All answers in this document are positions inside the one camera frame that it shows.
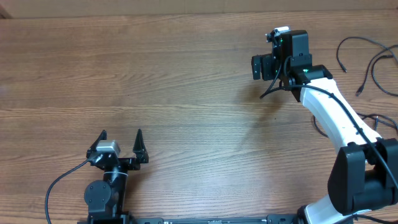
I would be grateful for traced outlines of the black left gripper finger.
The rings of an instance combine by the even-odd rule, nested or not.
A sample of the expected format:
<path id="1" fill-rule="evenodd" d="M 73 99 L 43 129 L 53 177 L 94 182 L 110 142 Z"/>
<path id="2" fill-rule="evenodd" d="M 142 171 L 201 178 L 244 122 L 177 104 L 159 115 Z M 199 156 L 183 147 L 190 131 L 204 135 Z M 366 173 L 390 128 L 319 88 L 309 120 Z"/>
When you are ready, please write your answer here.
<path id="1" fill-rule="evenodd" d="M 89 149 L 86 152 L 86 157 L 90 157 L 93 152 L 96 152 L 96 147 L 99 144 L 100 141 L 102 140 L 107 140 L 107 131 L 104 129 L 102 130 L 101 134 L 98 136 L 98 138 L 94 141 L 94 143 L 89 147 Z"/>
<path id="2" fill-rule="evenodd" d="M 146 164 L 149 162 L 149 155 L 147 153 L 144 139 L 142 135 L 142 130 L 138 129 L 136 134 L 136 139 L 134 141 L 134 146 L 132 149 L 133 153 L 136 155 L 136 159 L 140 164 Z"/>

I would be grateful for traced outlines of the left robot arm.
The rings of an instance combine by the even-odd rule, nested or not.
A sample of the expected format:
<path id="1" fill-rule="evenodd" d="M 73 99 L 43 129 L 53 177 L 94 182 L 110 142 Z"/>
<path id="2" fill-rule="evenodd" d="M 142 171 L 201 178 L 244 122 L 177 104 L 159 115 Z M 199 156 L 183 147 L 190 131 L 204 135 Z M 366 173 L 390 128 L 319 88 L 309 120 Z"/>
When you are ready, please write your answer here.
<path id="1" fill-rule="evenodd" d="M 135 218 L 124 210 L 128 172 L 140 170 L 149 162 L 142 131 L 136 134 L 132 152 L 134 157 L 120 157 L 117 141 L 108 140 L 107 132 L 101 132 L 86 152 L 91 166 L 103 171 L 103 178 L 90 183 L 84 193 L 88 206 L 87 223 L 135 223 Z"/>

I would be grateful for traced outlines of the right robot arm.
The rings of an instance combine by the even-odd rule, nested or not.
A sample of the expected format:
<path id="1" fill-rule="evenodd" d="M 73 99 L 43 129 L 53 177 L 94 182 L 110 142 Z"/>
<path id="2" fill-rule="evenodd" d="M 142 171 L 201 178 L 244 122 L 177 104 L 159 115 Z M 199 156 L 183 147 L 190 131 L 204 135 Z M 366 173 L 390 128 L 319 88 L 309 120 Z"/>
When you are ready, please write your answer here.
<path id="1" fill-rule="evenodd" d="M 305 30 L 278 27 L 266 35 L 272 52 L 251 60 L 254 79 L 268 93 L 290 91 L 320 123 L 337 157 L 328 193 L 294 215 L 268 215 L 267 223 L 353 223 L 397 203 L 397 140 L 370 128 L 340 93 L 333 75 L 314 65 Z"/>

